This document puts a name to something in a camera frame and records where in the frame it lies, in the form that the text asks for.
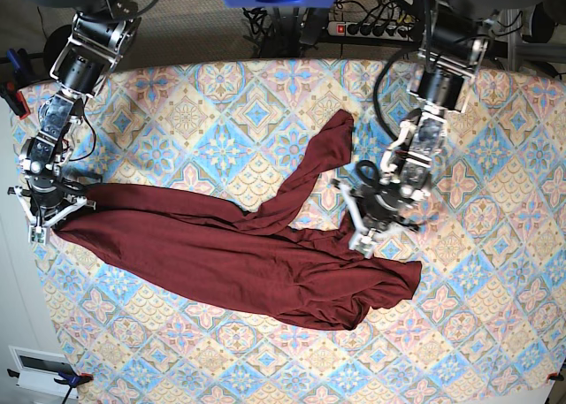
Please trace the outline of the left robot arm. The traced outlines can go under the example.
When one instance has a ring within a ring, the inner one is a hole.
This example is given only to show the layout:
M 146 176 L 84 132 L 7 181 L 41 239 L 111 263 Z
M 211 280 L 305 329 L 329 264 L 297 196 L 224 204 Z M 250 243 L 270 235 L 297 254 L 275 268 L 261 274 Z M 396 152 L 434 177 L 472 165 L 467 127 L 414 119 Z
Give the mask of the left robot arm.
M 391 133 L 392 143 L 378 164 L 363 160 L 356 174 L 363 182 L 336 181 L 354 226 L 349 247 L 372 256 L 379 237 L 396 226 L 418 231 L 402 211 L 428 199 L 432 165 L 447 136 L 446 117 L 463 112 L 502 11 L 521 10 L 542 0 L 423 0 L 424 37 L 417 53 L 424 61 L 408 91 L 419 102 Z

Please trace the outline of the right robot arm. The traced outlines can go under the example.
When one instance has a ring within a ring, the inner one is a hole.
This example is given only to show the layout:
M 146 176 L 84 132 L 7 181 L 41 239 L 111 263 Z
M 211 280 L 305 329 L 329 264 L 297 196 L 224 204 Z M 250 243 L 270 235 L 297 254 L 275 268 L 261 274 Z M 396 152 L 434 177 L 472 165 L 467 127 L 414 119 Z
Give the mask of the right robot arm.
M 43 243 L 50 228 L 89 204 L 86 188 L 65 179 L 74 146 L 65 137 L 86 121 L 85 104 L 116 69 L 141 18 L 128 0 L 27 0 L 76 11 L 66 44 L 50 68 L 58 90 L 38 111 L 40 129 L 19 154 L 25 187 L 12 187 L 29 223 L 30 241 Z

